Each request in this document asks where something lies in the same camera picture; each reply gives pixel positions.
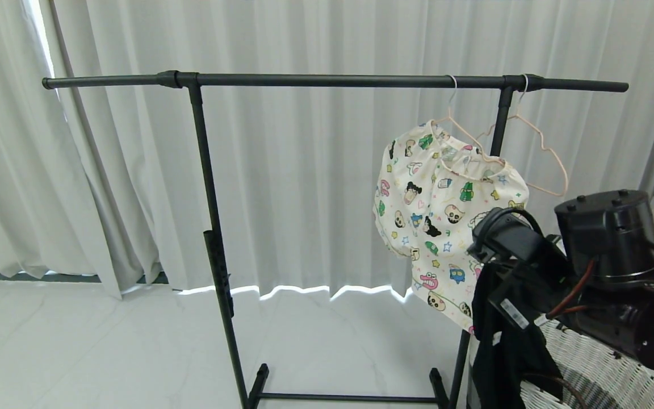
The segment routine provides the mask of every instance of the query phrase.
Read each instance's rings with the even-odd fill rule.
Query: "black cloth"
[[[488,295],[501,284],[498,267],[483,267],[472,302],[474,334],[480,346],[473,362],[473,381],[481,409],[525,409],[521,399],[522,379],[561,399],[560,383],[525,373],[561,378],[561,372],[547,351],[547,339],[534,324],[521,331],[509,323],[489,302]],[[501,331],[501,341],[493,345],[493,335]]]

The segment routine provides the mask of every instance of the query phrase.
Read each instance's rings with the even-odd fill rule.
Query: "clothing rack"
[[[211,155],[208,151],[206,120],[203,116],[202,86],[318,86],[318,87],[352,87],[352,88],[473,88],[501,90],[498,99],[498,114],[496,127],[493,130],[493,143],[490,154],[499,156],[504,141],[506,119],[509,116],[514,91],[536,90],[579,90],[608,91],[608,93],[624,93],[628,84],[612,81],[588,80],[556,80],[537,75],[505,75],[503,77],[450,77],[450,76],[373,76],[373,75],[295,75],[295,74],[214,74],[168,72],[153,75],[127,75],[108,77],[75,77],[75,78],[42,78],[42,85],[47,90],[55,88],[74,88],[83,86],[116,86],[116,85],[161,85],[170,88],[187,88],[193,109],[195,132],[198,138],[198,149],[202,161],[203,179],[208,197],[208,213],[211,217],[211,230],[203,232],[206,241],[208,259],[213,274],[216,297],[218,298],[223,321],[226,342],[228,344],[231,364],[239,394],[242,409],[257,409],[261,399],[298,399],[338,402],[389,402],[389,403],[426,403],[436,404],[439,409],[455,409],[458,404],[459,391],[466,365],[466,356],[470,334],[462,331],[459,343],[454,377],[451,382],[451,396],[447,396],[443,379],[437,368],[432,368],[429,380],[433,386],[432,398],[400,397],[400,396],[366,396],[345,394],[291,394],[265,393],[264,387],[269,376],[269,367],[262,363],[257,371],[257,377],[246,392],[244,373],[241,369],[241,359],[236,345],[236,334],[233,326],[233,298],[229,289],[229,278],[226,270],[226,256],[219,210],[216,205],[216,189],[211,171]]]

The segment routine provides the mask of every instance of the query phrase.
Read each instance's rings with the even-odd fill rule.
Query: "woven laundry basket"
[[[542,326],[547,349],[565,380],[591,409],[654,408],[654,376],[634,360],[615,357],[612,349],[571,329],[558,329],[557,321]],[[528,409],[580,407],[567,389],[564,402],[534,384],[522,382]]]

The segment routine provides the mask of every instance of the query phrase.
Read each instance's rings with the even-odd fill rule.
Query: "cartoon print shirt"
[[[529,189],[513,166],[430,121],[385,148],[375,224],[387,248],[412,261],[413,292],[472,332],[481,265],[466,250],[494,207],[524,207]]]

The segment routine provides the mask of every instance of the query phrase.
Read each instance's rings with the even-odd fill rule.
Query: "floor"
[[[459,329],[389,291],[234,295],[246,387],[432,396],[450,385]],[[462,388],[464,407],[466,388]],[[0,282],[0,408],[238,408],[215,293],[143,286],[114,300],[96,284]],[[413,409],[412,404],[265,400],[264,409]]]

